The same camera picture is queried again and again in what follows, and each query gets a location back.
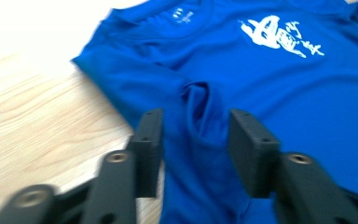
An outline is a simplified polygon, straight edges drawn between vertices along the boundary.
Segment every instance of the t-shirt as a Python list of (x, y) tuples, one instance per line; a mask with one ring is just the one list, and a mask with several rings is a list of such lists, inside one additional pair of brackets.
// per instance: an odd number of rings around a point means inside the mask
[(227, 153), (229, 110), (358, 193), (358, 3), (150, 0), (114, 9), (74, 58), (131, 127), (164, 110), (161, 223), (276, 223)]

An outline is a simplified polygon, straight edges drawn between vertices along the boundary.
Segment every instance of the metal screw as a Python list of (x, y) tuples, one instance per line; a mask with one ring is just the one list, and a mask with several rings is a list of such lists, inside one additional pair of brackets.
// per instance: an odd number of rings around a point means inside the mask
[(312, 164), (312, 159), (310, 157), (301, 155), (301, 154), (290, 154), (287, 156), (290, 161), (293, 161), (295, 163), (299, 164)]
[(22, 194), (15, 202), (17, 207), (31, 207), (46, 200), (48, 194), (44, 190), (34, 190)]
[(107, 157), (107, 161), (109, 162), (122, 162), (125, 161), (129, 156), (125, 153), (115, 153), (111, 154)]

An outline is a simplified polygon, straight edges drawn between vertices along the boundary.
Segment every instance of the light wood surface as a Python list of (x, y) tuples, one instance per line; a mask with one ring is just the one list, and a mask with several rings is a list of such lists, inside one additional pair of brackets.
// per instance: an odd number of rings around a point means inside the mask
[[(0, 0), (0, 206), (33, 184), (66, 191), (93, 177), (131, 129), (69, 60), (112, 1)], [(156, 223), (159, 200), (140, 203)]]

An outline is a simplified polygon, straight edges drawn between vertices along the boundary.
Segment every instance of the printed logo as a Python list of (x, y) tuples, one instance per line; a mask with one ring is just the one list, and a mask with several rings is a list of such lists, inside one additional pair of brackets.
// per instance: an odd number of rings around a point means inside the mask
[(173, 12), (172, 17), (176, 20), (177, 23), (189, 23), (191, 22), (191, 17), (193, 15), (194, 13), (192, 11), (188, 11), (187, 13), (185, 13), (185, 11), (181, 7), (179, 7)]
[(296, 49), (297, 45), (302, 45), (308, 49), (312, 55), (318, 54), (324, 56), (320, 51), (321, 45), (313, 45), (309, 41), (304, 41), (302, 35), (298, 30), (298, 21), (290, 21), (285, 25), (285, 29), (279, 28), (280, 18), (274, 15), (267, 16), (262, 21), (248, 20), (247, 23), (241, 23), (241, 29), (252, 38), (257, 45), (266, 46), (272, 49), (279, 49), (280, 47), (294, 53), (302, 58), (307, 56)]

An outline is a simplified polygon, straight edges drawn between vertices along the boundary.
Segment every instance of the wood grain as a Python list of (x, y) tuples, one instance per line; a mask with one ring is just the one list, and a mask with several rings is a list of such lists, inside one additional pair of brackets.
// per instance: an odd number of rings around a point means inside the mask
[[(29, 185), (66, 191), (92, 178), (131, 134), (69, 62), (109, 4), (0, 1), (0, 206)], [(142, 223), (158, 222), (160, 200), (139, 202)]]

